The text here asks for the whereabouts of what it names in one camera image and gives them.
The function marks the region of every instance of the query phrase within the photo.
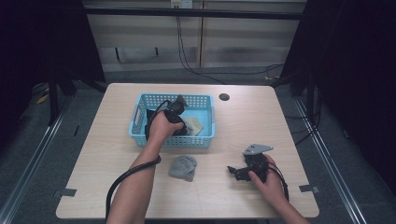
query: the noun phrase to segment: black object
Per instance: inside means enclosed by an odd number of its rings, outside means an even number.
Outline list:
[[[293,76],[295,94],[310,82],[311,89],[318,85],[326,106],[396,195],[390,172],[396,163],[396,2],[308,0],[304,14],[281,78]]]
[[[186,135],[188,133],[186,123],[184,120],[180,117],[180,115],[184,112],[184,107],[188,106],[186,101],[184,100],[182,95],[179,95],[174,102],[170,102],[169,100],[163,101],[157,109],[151,113],[148,112],[148,124],[145,126],[145,135],[146,135],[146,140],[149,140],[149,128],[151,127],[152,121],[155,119],[157,114],[160,112],[161,107],[168,103],[166,106],[166,109],[163,111],[165,114],[166,118],[169,120],[171,123],[183,123],[183,128],[176,130],[173,135]]]
[[[246,168],[235,169],[231,166],[227,166],[228,171],[230,172],[230,174],[235,176],[236,180],[251,181],[248,172],[253,171],[259,177],[262,183],[265,183],[267,180],[267,172],[268,170],[271,170],[280,178],[280,181],[282,182],[283,190],[285,192],[285,198],[289,200],[288,185],[286,184],[285,178],[283,177],[282,173],[274,164],[269,162],[262,153],[258,153],[254,155],[244,154],[244,157],[245,157],[245,163],[247,164]]]
[[[265,183],[267,178],[268,171],[268,160],[262,155],[262,153],[257,155],[248,156],[245,155],[245,163],[247,164],[246,168],[235,169],[231,166],[228,167],[228,171],[235,176],[236,180],[246,180],[250,181],[250,176],[248,175],[249,171],[253,171],[260,178],[262,183]]]

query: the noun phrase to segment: wire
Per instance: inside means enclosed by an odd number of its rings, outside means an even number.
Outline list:
[[[273,171],[274,173],[276,173],[276,175],[279,177],[280,182],[282,182],[282,187],[283,187],[283,191],[285,192],[285,197],[287,200],[289,200],[288,184],[286,184],[285,177],[283,177],[282,172],[280,172],[279,168],[277,168],[277,166],[275,164],[273,164],[271,162],[268,162],[268,164],[271,164],[275,167],[275,169],[274,169],[274,168],[268,166],[268,169]]]
[[[320,118],[321,118],[321,105],[322,105],[322,96],[320,93],[318,93],[318,101],[317,101],[317,113],[315,113],[315,115],[318,116],[318,121],[314,121],[314,128],[312,130],[309,131],[309,133],[304,136],[302,139],[300,139],[299,141],[297,141],[294,145],[297,146],[300,143],[302,143],[305,139],[307,139],[311,133],[315,132],[318,130],[318,126],[320,124]]]
[[[138,171],[147,169],[150,166],[160,163],[161,160],[162,159],[161,159],[160,155],[158,155],[158,157],[155,161],[149,161],[149,162],[137,165],[136,167],[131,168],[128,171],[126,171],[125,173],[123,173],[122,175],[120,175],[120,177],[117,178],[116,181],[114,181],[114,183],[111,185],[110,189],[108,190],[107,197],[106,197],[106,220],[108,218],[108,213],[110,212],[111,198],[113,196],[113,192],[116,189],[116,187],[122,182],[122,180],[124,180],[126,177],[128,177]]]
[[[193,74],[195,74],[197,76],[200,76],[200,77],[210,78],[210,79],[215,80],[215,81],[217,81],[217,82],[219,82],[221,84],[224,84],[224,85],[227,85],[227,83],[225,83],[225,82],[223,82],[223,81],[221,81],[219,79],[216,79],[214,77],[209,77],[209,76],[206,76],[206,75],[243,75],[243,76],[251,76],[251,75],[258,75],[258,74],[266,73],[267,77],[269,77],[269,73],[268,73],[269,71],[274,70],[274,69],[278,68],[279,66],[284,65],[283,63],[275,63],[275,64],[268,65],[267,68],[265,70],[263,70],[263,71],[252,72],[252,73],[196,72],[190,67],[190,65],[189,65],[189,63],[187,61],[186,52],[184,50],[183,37],[182,37],[182,34],[181,34],[180,17],[177,17],[177,40],[178,40],[178,56],[179,56],[181,64],[183,65],[183,67],[187,71],[189,71],[189,72],[191,72],[191,73],[193,73]]]

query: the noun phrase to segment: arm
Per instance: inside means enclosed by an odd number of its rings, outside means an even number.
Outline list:
[[[274,160],[265,155],[269,162],[275,164]],[[250,171],[250,178],[259,189],[262,197],[267,201],[282,217],[285,223],[309,223],[285,198],[285,194],[282,189],[279,177],[274,171],[268,170],[267,179],[265,183],[257,177],[257,175]]]
[[[183,127],[170,123],[160,112],[151,124],[149,139],[131,168],[157,159],[165,139]],[[154,182],[155,166],[139,171],[124,179],[111,204],[107,223],[144,223]]]

